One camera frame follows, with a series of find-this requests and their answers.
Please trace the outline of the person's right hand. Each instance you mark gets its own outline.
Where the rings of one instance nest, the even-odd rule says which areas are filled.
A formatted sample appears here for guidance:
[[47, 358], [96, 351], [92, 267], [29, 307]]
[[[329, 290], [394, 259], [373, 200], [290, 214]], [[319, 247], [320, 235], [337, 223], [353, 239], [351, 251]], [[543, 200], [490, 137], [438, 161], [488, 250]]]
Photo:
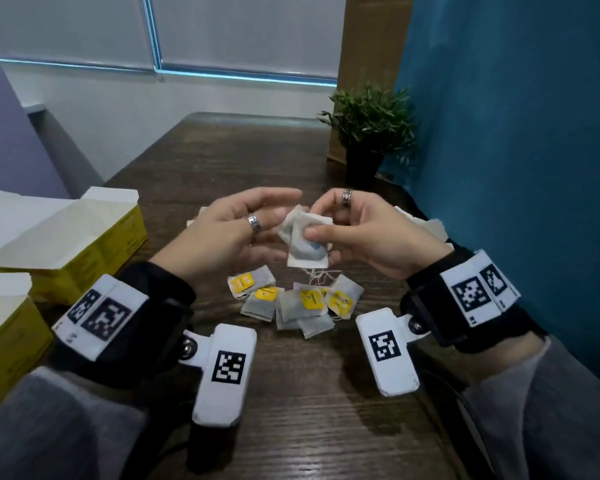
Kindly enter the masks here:
[[310, 211], [332, 217], [333, 225], [357, 226], [360, 230], [359, 247], [338, 248], [331, 244], [330, 267], [358, 260], [389, 278], [405, 280], [452, 252], [447, 243], [375, 193], [333, 188]]

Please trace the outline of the person's left hand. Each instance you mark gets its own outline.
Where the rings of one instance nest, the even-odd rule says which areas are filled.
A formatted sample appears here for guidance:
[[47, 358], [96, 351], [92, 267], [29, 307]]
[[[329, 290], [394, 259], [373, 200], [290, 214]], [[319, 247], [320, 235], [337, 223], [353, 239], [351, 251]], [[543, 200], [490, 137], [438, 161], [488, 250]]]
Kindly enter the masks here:
[[241, 217], [256, 210], [286, 210], [299, 203], [302, 190], [293, 187], [256, 187], [214, 201], [150, 262], [182, 279], [199, 292], [212, 279], [286, 261], [288, 251], [278, 228], [250, 241]]

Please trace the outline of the white tea bag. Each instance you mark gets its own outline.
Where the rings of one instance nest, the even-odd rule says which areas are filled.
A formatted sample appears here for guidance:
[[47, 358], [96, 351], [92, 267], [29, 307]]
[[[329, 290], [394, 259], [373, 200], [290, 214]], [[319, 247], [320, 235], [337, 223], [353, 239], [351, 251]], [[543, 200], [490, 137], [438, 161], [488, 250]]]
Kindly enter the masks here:
[[332, 225], [331, 217], [306, 212], [302, 205], [297, 205], [280, 224], [278, 236], [288, 245], [287, 265], [303, 269], [327, 269], [329, 258], [327, 247], [304, 238], [308, 227]]

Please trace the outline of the person's right forearm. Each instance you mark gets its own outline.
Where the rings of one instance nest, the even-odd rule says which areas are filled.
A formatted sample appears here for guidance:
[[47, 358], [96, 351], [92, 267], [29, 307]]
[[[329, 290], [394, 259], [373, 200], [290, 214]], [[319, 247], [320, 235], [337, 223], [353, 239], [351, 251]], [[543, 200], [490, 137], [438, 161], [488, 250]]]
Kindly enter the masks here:
[[456, 351], [474, 375], [461, 395], [504, 479], [600, 480], [600, 380], [558, 339]]

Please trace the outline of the person's left forearm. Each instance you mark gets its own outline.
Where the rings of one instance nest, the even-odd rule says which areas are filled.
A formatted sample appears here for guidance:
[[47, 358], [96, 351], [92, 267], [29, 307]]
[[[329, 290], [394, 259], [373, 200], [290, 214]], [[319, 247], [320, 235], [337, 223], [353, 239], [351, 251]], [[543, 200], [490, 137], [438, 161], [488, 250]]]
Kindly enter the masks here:
[[0, 480], [120, 480], [155, 377], [120, 390], [48, 362], [26, 374], [0, 403]]

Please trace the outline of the pile of yellow-tagged tea bags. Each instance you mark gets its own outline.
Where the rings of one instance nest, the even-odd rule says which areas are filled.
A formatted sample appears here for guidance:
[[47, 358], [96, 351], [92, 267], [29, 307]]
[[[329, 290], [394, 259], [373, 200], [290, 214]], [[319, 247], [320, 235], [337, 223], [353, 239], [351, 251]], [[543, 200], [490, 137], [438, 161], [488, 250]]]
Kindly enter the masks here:
[[364, 288], [344, 274], [324, 284], [330, 272], [310, 275], [309, 283], [295, 282], [291, 289], [277, 286], [268, 268], [261, 266], [227, 278], [232, 296], [242, 302], [240, 314], [275, 322], [280, 331], [299, 330], [305, 339], [334, 330], [336, 322], [350, 320]]

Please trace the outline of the green potted plant black pot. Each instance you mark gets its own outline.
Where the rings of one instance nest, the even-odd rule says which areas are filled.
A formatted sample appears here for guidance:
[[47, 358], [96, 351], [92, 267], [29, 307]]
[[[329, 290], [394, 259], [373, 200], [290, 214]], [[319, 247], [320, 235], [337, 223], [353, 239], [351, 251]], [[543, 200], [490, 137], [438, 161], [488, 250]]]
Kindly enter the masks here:
[[336, 90], [332, 112], [317, 119], [336, 132], [345, 150], [345, 182], [354, 189], [373, 188], [385, 157], [408, 164], [418, 154], [415, 106], [409, 88], [396, 91], [366, 83], [357, 91]]

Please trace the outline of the black wrist band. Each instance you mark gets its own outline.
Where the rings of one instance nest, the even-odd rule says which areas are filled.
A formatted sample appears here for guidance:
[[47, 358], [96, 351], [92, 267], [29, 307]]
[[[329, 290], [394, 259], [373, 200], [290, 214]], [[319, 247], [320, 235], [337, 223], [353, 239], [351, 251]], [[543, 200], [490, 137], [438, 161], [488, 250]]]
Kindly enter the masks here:
[[55, 337], [48, 365], [99, 385], [129, 390], [176, 365], [196, 295], [182, 279], [151, 262], [132, 264], [114, 278], [149, 300], [96, 362], [81, 357]]
[[401, 311], [411, 314], [426, 326], [440, 346], [454, 346], [464, 354], [481, 353], [505, 339], [522, 337], [528, 332], [546, 337], [547, 332], [531, 318], [518, 300], [496, 319], [475, 328], [469, 327], [440, 274], [464, 263], [476, 252], [464, 247], [457, 248], [408, 278], [410, 290], [400, 302]]

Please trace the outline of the white marker block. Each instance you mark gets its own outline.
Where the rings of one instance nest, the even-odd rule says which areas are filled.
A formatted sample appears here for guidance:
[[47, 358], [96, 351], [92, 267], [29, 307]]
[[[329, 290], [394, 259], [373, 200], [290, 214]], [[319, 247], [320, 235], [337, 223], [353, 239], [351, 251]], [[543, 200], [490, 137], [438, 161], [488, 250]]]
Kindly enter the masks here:
[[501, 316], [521, 297], [484, 250], [440, 276], [471, 328]]
[[110, 345], [149, 297], [102, 275], [51, 327], [56, 338], [90, 362]]

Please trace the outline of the brown cardboard panel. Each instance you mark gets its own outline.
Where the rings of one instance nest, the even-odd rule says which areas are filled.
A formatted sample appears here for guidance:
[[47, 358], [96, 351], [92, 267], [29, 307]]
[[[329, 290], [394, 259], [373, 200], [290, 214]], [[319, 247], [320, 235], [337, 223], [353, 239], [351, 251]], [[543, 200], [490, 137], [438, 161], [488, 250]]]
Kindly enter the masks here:
[[395, 88], [415, 0], [346, 0], [337, 89]]

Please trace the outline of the grey roller blind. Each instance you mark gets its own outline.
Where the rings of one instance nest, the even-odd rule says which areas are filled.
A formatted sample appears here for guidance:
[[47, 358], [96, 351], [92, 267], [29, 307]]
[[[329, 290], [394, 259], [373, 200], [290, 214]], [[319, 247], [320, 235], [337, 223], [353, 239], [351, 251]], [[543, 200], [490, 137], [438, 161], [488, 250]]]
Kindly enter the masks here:
[[346, 0], [151, 0], [164, 68], [336, 79]]
[[0, 0], [0, 61], [152, 72], [144, 0]]

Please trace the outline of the large open yellow box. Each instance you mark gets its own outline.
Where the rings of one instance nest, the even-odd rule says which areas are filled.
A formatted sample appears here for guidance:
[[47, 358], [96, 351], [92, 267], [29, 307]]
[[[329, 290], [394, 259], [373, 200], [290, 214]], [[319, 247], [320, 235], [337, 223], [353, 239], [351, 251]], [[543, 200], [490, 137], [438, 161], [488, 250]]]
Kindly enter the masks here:
[[147, 240], [135, 189], [92, 186], [77, 200], [0, 191], [0, 273], [29, 273], [38, 302], [72, 305]]

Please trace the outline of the small open yellow box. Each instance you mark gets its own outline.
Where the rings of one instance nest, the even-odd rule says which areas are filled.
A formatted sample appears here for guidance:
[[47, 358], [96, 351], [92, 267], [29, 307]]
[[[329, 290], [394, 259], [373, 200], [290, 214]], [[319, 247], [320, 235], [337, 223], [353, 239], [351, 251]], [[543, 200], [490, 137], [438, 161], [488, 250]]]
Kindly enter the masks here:
[[0, 403], [52, 342], [31, 289], [30, 274], [0, 273]]

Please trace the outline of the white window frame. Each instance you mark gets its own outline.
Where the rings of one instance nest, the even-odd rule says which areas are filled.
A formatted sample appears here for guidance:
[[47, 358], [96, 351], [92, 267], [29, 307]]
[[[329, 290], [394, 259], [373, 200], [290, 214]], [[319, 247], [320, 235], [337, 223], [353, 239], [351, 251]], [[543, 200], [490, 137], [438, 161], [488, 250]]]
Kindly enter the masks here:
[[150, 54], [152, 58], [152, 67], [138, 68], [134, 66], [115, 66], [111, 64], [98, 64], [98, 63], [67, 63], [67, 62], [55, 62], [55, 61], [39, 61], [39, 60], [27, 60], [27, 59], [13, 59], [0, 57], [0, 63], [17, 64], [17, 65], [30, 65], [40, 66], [46, 68], [63, 68], [72, 70], [87, 70], [97, 72], [112, 72], [112, 73], [124, 73], [124, 74], [142, 74], [142, 75], [153, 75], [158, 81], [163, 82], [164, 76], [183, 76], [183, 77], [197, 77], [206, 79], [219, 79], [219, 80], [239, 80], [249, 82], [264, 82], [264, 83], [278, 83], [278, 84], [292, 84], [298, 86], [316, 86], [325, 88], [335, 88], [337, 85], [337, 78], [333, 77], [319, 77], [314, 75], [307, 75], [297, 72], [277, 73], [277, 72], [254, 72], [245, 70], [227, 70], [227, 69], [212, 69], [212, 68], [201, 68], [196, 66], [177, 66], [174, 64], [167, 64], [166, 66], [162, 61], [162, 53], [160, 47], [159, 34], [157, 31], [157, 25], [155, 21], [155, 14], [153, 10], [152, 0], [140, 0], [142, 6], [142, 12], [144, 15], [144, 26], [147, 32]]

